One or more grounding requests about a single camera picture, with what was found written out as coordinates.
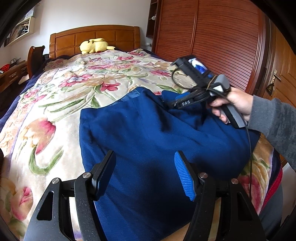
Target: wooden desk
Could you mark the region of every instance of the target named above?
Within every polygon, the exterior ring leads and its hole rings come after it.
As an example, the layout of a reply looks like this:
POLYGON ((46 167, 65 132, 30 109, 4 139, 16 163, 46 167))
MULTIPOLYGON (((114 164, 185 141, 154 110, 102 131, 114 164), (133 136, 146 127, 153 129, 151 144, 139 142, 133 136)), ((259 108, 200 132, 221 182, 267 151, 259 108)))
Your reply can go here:
POLYGON ((10 68, 3 74, 0 74, 0 93, 10 86, 14 81, 19 81, 23 76, 27 75, 27 61, 10 68))

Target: gray sleeve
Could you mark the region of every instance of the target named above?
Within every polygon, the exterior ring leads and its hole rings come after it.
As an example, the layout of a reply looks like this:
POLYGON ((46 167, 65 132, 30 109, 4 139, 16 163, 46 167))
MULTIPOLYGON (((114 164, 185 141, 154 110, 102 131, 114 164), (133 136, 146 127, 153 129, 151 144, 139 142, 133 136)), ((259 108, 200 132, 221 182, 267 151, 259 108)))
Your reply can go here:
POLYGON ((279 99, 254 96, 248 128, 265 135, 270 144, 296 169, 296 109, 279 99))

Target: headboard panel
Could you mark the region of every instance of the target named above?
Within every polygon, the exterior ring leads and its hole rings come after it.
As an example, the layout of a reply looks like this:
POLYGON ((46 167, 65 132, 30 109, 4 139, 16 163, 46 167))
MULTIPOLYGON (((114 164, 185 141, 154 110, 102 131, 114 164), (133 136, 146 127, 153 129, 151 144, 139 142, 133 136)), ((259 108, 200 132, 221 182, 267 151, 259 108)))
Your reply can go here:
POLYGON ((50 36, 49 57, 81 53, 79 46, 89 39, 104 38, 122 51, 140 48, 140 28, 125 25, 94 25, 69 29, 50 36))

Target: yellow plush toy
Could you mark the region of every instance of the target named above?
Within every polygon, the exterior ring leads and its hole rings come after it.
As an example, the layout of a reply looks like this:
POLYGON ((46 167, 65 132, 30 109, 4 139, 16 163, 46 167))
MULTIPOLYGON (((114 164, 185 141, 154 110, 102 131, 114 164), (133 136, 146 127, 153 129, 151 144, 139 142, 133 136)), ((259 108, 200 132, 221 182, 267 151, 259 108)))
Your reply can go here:
POLYGON ((89 41, 84 41, 80 45, 80 50, 82 54, 103 52, 105 50, 114 50, 115 47, 108 46, 108 43, 104 39, 90 39, 89 41))

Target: wooden chair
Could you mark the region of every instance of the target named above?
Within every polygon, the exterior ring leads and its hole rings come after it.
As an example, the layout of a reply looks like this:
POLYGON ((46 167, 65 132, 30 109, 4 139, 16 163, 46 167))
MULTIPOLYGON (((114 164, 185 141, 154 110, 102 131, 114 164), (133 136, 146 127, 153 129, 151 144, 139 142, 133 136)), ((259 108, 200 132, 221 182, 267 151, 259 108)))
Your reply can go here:
POLYGON ((43 63, 42 56, 43 56, 44 49, 45 49, 45 46, 42 46, 42 47, 31 46, 28 53, 28 62, 27 62, 29 78, 32 78, 32 76, 41 67, 43 63))

